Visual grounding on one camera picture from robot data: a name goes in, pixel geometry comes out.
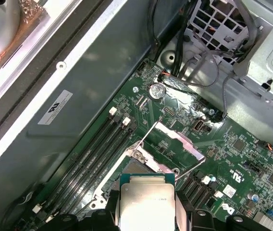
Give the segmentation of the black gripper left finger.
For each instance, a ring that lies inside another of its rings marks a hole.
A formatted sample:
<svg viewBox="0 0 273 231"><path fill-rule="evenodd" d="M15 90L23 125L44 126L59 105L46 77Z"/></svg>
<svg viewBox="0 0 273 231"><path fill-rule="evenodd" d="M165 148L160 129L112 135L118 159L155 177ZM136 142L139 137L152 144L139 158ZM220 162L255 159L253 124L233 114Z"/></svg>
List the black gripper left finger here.
<svg viewBox="0 0 273 231"><path fill-rule="evenodd" d="M79 220L76 215L62 214L44 224L39 231L118 231L115 212L119 191L112 190L104 209L96 209L91 215Z"/></svg>

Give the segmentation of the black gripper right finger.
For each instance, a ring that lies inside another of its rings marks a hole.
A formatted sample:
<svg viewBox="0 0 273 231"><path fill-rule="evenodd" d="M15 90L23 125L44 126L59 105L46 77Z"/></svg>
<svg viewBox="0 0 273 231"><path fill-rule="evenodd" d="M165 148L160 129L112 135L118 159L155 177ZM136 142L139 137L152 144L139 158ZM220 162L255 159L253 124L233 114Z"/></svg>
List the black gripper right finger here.
<svg viewBox="0 0 273 231"><path fill-rule="evenodd" d="M210 211L195 209L182 191L176 192L176 224L180 231L267 231L268 228L243 215L220 221Z"/></svg>

